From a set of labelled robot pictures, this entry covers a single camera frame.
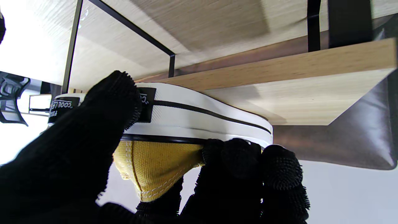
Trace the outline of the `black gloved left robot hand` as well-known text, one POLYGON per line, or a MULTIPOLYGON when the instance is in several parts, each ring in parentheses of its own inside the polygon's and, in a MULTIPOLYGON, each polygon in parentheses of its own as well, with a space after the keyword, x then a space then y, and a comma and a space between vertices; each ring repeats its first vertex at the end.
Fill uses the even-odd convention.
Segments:
POLYGON ((105 191, 121 136, 139 117, 134 80, 114 71, 61 117, 1 165, 3 224, 305 224, 310 202, 295 154, 235 138, 208 139, 204 166, 178 214, 183 179, 133 213, 96 203, 105 191))

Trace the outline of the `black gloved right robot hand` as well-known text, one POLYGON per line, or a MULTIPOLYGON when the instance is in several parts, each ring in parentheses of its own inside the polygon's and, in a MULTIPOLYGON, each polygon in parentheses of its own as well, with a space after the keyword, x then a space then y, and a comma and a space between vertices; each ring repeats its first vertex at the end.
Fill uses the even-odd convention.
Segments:
POLYGON ((3 14, 0 12, 0 44, 2 43, 6 33, 5 20, 3 14))

